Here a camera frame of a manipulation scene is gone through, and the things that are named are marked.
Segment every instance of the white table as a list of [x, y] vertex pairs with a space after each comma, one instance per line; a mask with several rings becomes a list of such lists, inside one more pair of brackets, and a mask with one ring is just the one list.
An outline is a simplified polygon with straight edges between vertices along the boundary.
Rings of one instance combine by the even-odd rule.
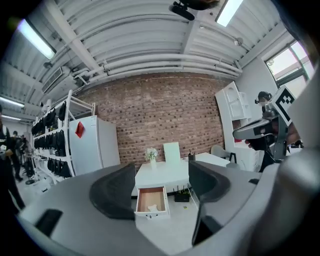
[[[195, 155], [196, 161], [225, 167], [228, 160], [209, 153]], [[170, 218], [167, 193], [187, 188], [189, 183], [188, 157], [177, 163], [157, 162], [156, 169], [150, 163], [144, 163], [135, 176], [137, 204], [135, 214], [148, 220]], [[156, 210], [149, 207], [156, 205]]]
[[[209, 153], [196, 154], [195, 160], [222, 167], [230, 163], [228, 160]], [[156, 162], [155, 170], [152, 170], [150, 163], [144, 163], [135, 176], [135, 187], [137, 189], [165, 186], [167, 193], [173, 192], [173, 188], [177, 186], [187, 187], [188, 183], [188, 157], [182, 158], [180, 162], [174, 164], [165, 161]]]

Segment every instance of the ceiling light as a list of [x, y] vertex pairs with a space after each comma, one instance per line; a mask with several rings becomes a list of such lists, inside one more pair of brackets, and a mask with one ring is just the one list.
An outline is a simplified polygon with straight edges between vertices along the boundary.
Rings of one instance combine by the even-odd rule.
[[6, 103], [9, 103], [9, 104], [12, 104], [12, 105], [16, 105], [16, 106], [18, 106], [20, 108], [23, 108], [25, 106], [25, 105], [23, 105], [23, 104], [21, 104], [19, 102], [16, 102], [16, 101], [4, 98], [4, 97], [0, 97], [0, 101], [6, 102]]
[[12, 117], [12, 116], [8, 116], [8, 115], [2, 115], [3, 118], [7, 118], [7, 119], [11, 119], [11, 120], [17, 120], [17, 121], [20, 121], [21, 119], [20, 118], [16, 118], [16, 117]]
[[55, 55], [54, 49], [23, 19], [17, 28], [47, 59]]
[[242, 2], [243, 0], [225, 0], [215, 21], [226, 27]]

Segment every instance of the white refrigerator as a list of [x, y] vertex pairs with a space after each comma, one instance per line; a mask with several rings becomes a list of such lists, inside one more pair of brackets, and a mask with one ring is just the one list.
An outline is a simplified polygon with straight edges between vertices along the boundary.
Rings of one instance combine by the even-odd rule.
[[[79, 122], [81, 137], [76, 134]], [[69, 122], [69, 143], [76, 176], [120, 164], [116, 125], [96, 115]]]

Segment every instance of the brick wall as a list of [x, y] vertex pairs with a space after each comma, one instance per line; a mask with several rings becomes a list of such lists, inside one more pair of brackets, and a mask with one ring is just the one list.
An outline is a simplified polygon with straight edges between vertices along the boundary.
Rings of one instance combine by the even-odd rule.
[[189, 149], [224, 147], [215, 93], [230, 82], [203, 74], [148, 74], [101, 84], [77, 97], [96, 102], [98, 117], [116, 124], [121, 163], [139, 168], [147, 148], [158, 150], [157, 161], [165, 160], [167, 142], [179, 142], [181, 157]]

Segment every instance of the metal rack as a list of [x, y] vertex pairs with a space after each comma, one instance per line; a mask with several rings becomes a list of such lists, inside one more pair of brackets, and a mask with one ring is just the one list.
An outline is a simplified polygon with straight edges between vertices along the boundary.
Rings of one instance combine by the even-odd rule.
[[[70, 120], [76, 120], [83, 116], [94, 116], [95, 115], [95, 109], [96, 109], [96, 103], [86, 103], [74, 96], [72, 96], [73, 91], [70, 90], [66, 99], [56, 103], [54, 106], [48, 106], [48, 111], [43, 115], [43, 118], [46, 117], [49, 113], [51, 113], [54, 109], [56, 110], [56, 113], [59, 112], [60, 107], [63, 105], [64, 102], [66, 102], [65, 107], [65, 115], [64, 120], [61, 121], [58, 119], [58, 129], [49, 131], [49, 128], [45, 128], [45, 133], [39, 136], [33, 137], [33, 147], [34, 147], [34, 139], [38, 139], [41, 137], [45, 137], [47, 135], [55, 134], [57, 132], [63, 131], [64, 132], [64, 146], [65, 146], [65, 156], [55, 156], [54, 154], [50, 154], [50, 149], [35, 149], [34, 150], [34, 157], [39, 160], [39, 157], [46, 157], [51, 158], [55, 160], [61, 160], [63, 162], [67, 162], [70, 174], [72, 177], [75, 176], [75, 170], [72, 164], [72, 156], [69, 151], [69, 121]], [[33, 126], [35, 126], [40, 121], [39, 117], [36, 118], [36, 121], [33, 123]], [[37, 168], [42, 170], [44, 173], [49, 175], [54, 183], [63, 181], [63, 177], [56, 176], [41, 164], [37, 164]]]

